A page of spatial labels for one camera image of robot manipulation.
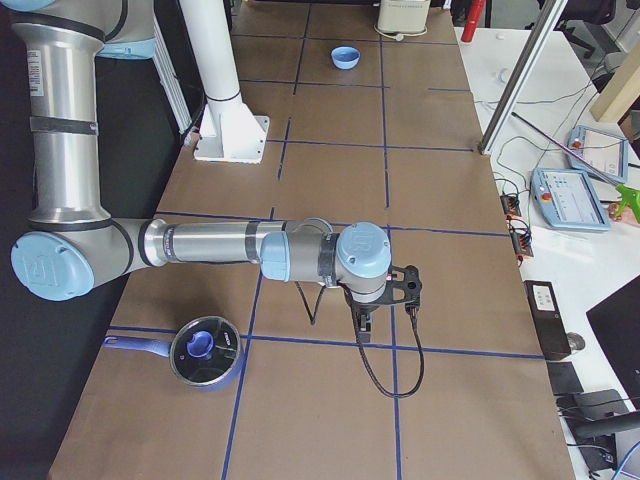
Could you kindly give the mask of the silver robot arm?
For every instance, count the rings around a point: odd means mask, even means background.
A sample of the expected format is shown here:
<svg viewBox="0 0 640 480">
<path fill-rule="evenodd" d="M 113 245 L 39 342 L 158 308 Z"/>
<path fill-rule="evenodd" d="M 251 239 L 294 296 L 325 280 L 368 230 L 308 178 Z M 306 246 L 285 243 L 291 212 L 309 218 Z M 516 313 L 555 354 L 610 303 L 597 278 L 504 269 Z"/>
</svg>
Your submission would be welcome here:
<svg viewBox="0 0 640 480">
<path fill-rule="evenodd" d="M 102 207 L 95 60 L 155 52 L 150 1 L 11 1 L 27 49 L 37 204 L 11 250 L 20 282 L 53 301 L 169 263 L 253 263 L 269 279 L 343 289 L 356 326 L 393 299 L 386 233 L 298 222 L 169 224 L 115 219 Z"/>
</svg>

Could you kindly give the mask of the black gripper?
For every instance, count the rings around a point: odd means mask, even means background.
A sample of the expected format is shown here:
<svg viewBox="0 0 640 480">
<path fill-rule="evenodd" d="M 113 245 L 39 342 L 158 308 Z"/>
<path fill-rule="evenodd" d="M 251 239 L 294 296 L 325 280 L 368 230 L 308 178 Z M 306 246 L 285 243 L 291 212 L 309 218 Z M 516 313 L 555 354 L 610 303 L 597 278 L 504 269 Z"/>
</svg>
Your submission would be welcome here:
<svg viewBox="0 0 640 480">
<path fill-rule="evenodd" d="M 379 305 L 375 303 L 362 303 L 353 299 L 351 294 L 346 294 L 345 299 L 351 311 L 354 330 L 360 343 L 371 342 L 372 315 Z"/>
</svg>

